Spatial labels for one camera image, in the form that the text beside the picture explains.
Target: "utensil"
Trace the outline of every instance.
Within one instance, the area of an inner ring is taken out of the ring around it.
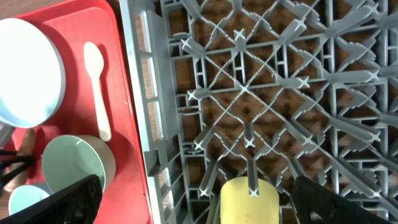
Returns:
[[[100,85],[100,76],[104,69],[104,58],[97,46],[91,42],[85,44],[84,57],[86,70],[93,84],[99,136],[103,141],[109,141],[112,138],[111,127],[109,125],[108,115],[106,114]]]
[[[58,110],[65,94],[62,58],[38,28],[0,21],[0,122],[33,128]]]
[[[8,201],[8,212],[13,215],[52,195],[45,182],[17,187]]]
[[[45,147],[42,159],[45,181],[54,193],[90,174],[99,177],[104,191],[116,172],[112,150],[94,136],[56,137]]]

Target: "light blue cup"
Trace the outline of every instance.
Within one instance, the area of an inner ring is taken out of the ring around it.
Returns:
[[[8,201],[8,212],[13,215],[52,195],[45,182],[17,187]]]

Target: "white spoon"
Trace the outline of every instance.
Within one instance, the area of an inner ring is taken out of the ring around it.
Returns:
[[[104,58],[97,46],[87,42],[84,48],[86,70],[93,83],[95,111],[97,114],[99,137],[103,141],[109,141],[112,138],[111,127],[108,116],[106,115],[104,99],[102,98],[100,76],[104,69]]]

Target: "red tray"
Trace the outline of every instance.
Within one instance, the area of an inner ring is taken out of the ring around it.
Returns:
[[[93,89],[83,59],[83,46],[90,41],[104,56],[101,87],[112,130],[108,145],[116,160],[116,175],[105,190],[95,223],[152,223],[136,118],[111,7],[105,0],[69,0],[17,17],[35,25],[54,42],[67,74],[60,109],[36,128],[37,163],[29,182],[44,181],[41,155],[54,137],[99,136]],[[18,129],[14,133],[15,148],[19,148],[24,132]]]

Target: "light green bowl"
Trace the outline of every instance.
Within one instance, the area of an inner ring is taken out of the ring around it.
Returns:
[[[43,153],[45,181],[52,192],[96,174],[103,192],[113,180],[116,163],[109,146],[94,136],[59,136],[46,146]]]

